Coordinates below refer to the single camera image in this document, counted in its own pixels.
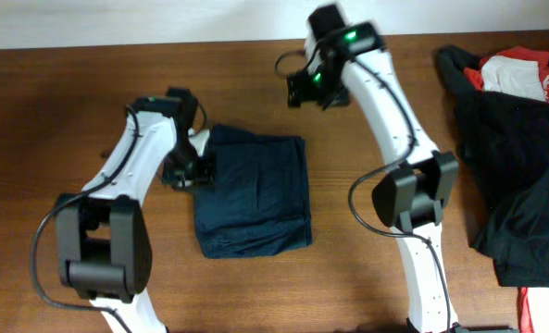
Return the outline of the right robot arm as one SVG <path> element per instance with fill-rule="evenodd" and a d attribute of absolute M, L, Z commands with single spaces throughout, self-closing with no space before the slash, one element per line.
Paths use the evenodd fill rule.
<path fill-rule="evenodd" d="M 286 75 L 290 107 L 314 102 L 323 109 L 356 100 L 381 152 L 382 166 L 350 187 L 375 176 L 371 200 L 383 228 L 370 225 L 351 203 L 356 221 L 396 241 L 409 297 L 411 332 L 455 332 L 458 317 L 443 268 L 443 210 L 455 185 L 458 163 L 422 128 L 394 72 L 385 41 L 369 21 L 349 23 L 341 7 L 317 7 L 307 18 L 306 64 Z"/>

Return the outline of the navy blue shorts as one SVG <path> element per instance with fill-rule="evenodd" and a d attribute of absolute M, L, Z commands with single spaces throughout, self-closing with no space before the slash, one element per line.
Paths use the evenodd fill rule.
<path fill-rule="evenodd" d="M 306 141 L 217 125 L 214 185 L 193 194 L 193 221 L 209 259 L 273 256 L 312 244 Z"/>

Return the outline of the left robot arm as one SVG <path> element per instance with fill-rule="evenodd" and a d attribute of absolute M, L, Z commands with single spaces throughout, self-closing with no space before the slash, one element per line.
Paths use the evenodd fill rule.
<path fill-rule="evenodd" d="M 98 174 L 59 197 L 55 219 L 61 283 L 99 311 L 114 332 L 165 332 L 147 290 L 153 253 L 143 203 L 156 176 L 175 191 L 214 182 L 204 108 L 188 89 L 143 96 L 126 107 L 126 127 Z"/>

